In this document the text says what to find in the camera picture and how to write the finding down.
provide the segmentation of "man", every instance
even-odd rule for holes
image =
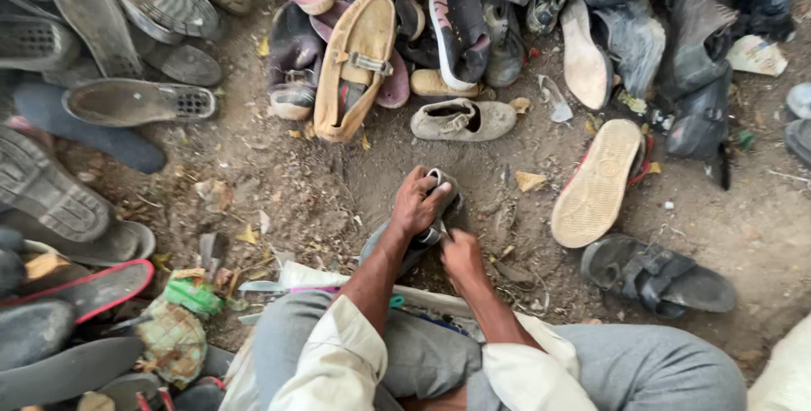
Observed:
[[[389,227],[340,292],[295,292],[264,312],[253,345],[263,409],[745,410],[735,363],[689,333],[574,324],[531,335],[495,294],[476,238],[460,230],[441,241],[442,263],[487,343],[390,310],[409,241],[451,189],[426,175],[417,167],[405,179]],[[572,346],[579,378],[560,361]]]

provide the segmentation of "dirt ground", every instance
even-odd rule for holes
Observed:
[[[534,289],[519,289],[489,264],[488,272],[515,308],[544,313],[549,323],[600,318],[604,323],[673,325],[724,349],[752,379],[773,343],[811,311],[811,190],[806,183],[770,173],[811,177],[784,148],[782,109],[788,90],[811,78],[811,17],[806,15],[811,0],[794,0],[797,36],[780,44],[789,61],[782,76],[735,74],[734,125],[753,133],[756,141],[751,152],[735,153],[732,188],[725,192],[716,185],[702,163],[664,156],[663,137],[656,136],[653,160],[661,163],[662,174],[645,177],[627,192],[615,231],[690,255],[735,283],[735,311],[691,312],[678,321],[658,320],[638,304],[603,296],[584,284],[579,275],[582,251],[565,250],[552,239],[548,220],[555,197],[591,139],[585,108],[565,88],[559,30],[535,40],[540,54],[530,58],[518,82],[494,93],[503,102],[531,100],[530,110],[501,139],[480,144],[416,140],[408,124],[422,101],[412,99],[396,110],[376,106],[364,129],[342,146],[293,137],[289,131],[304,132],[306,123],[266,115],[267,73],[256,44],[268,35],[273,12],[283,0],[256,1],[255,12],[232,19],[225,42],[199,42],[219,55],[228,74],[219,117],[199,125],[144,128],[169,157],[162,172],[145,176],[112,159],[93,159],[92,150],[59,144],[60,158],[73,172],[97,167],[101,177],[91,186],[119,207],[121,217],[156,232],[157,252],[172,253],[171,267],[191,266],[199,234],[220,230],[232,239],[230,269],[257,263],[274,249],[296,252],[299,262],[313,267],[348,274],[363,242],[389,216],[403,177],[422,164],[457,178],[465,209],[450,224],[479,235],[486,258],[500,258],[508,246],[515,247],[503,263],[528,273]],[[572,103],[575,117],[568,124],[549,119],[550,111],[539,100],[540,73],[551,76]],[[605,112],[607,118],[617,115],[611,109]],[[362,147],[363,134],[369,150]],[[522,193],[515,171],[541,173],[548,183]],[[234,189],[227,213],[202,209],[193,185],[209,178]],[[666,210],[666,201],[675,208]],[[258,210],[270,216],[270,231],[257,245],[235,240],[246,223],[258,228]],[[261,279],[274,279],[278,272],[275,266],[266,270]],[[403,281],[452,293],[434,256]],[[258,311],[258,306],[226,310],[209,324],[209,340],[236,350],[247,331],[235,317]]]

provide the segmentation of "gray trousers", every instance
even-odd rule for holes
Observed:
[[[304,343],[331,300],[328,292],[296,292],[265,309],[253,343],[262,409],[295,375]],[[746,387],[735,362],[694,335],[624,324],[573,324],[555,331],[574,344],[580,384],[600,411],[746,409]],[[469,411],[506,409],[482,372],[481,347],[472,339],[391,310],[383,341],[389,368],[376,391],[379,411],[402,411],[395,398],[434,397],[462,384]]]

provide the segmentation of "white shirt sleeve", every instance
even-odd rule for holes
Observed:
[[[388,362],[383,339],[340,296],[316,324],[296,375],[273,396],[269,411],[371,411]]]
[[[482,364],[493,392],[512,411],[597,411],[574,376],[541,350],[489,343]]]

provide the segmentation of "hand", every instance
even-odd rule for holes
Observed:
[[[436,218],[436,208],[444,197],[451,192],[451,184],[443,183],[436,187],[436,178],[426,177],[428,170],[425,167],[415,167],[403,181],[394,199],[394,211],[389,222],[390,229],[399,229],[408,238],[414,237]]]
[[[453,288],[465,296],[477,285],[490,286],[487,272],[484,271],[482,251],[476,237],[459,229],[451,229],[450,235],[442,237],[442,265]]]

